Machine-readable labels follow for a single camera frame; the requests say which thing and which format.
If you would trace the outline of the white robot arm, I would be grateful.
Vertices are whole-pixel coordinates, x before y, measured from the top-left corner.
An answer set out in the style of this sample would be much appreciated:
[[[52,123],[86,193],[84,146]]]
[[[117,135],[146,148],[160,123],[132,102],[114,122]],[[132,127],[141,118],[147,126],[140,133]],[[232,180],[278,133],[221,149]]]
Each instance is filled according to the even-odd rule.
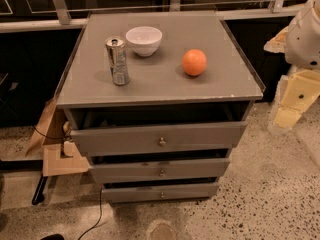
[[[308,0],[264,50],[283,53],[294,68],[278,84],[281,99],[273,119],[274,126],[291,129],[320,96],[320,0]]]

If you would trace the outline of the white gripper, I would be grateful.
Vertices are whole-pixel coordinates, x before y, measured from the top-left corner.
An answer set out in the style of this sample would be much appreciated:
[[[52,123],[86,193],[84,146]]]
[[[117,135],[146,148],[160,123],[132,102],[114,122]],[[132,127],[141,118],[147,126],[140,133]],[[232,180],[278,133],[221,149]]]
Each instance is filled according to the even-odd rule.
[[[284,53],[288,27],[283,28],[266,42],[264,50],[271,53]],[[273,123],[280,128],[291,129],[301,118],[301,114],[320,96],[320,72],[301,70],[288,78],[281,106]]]

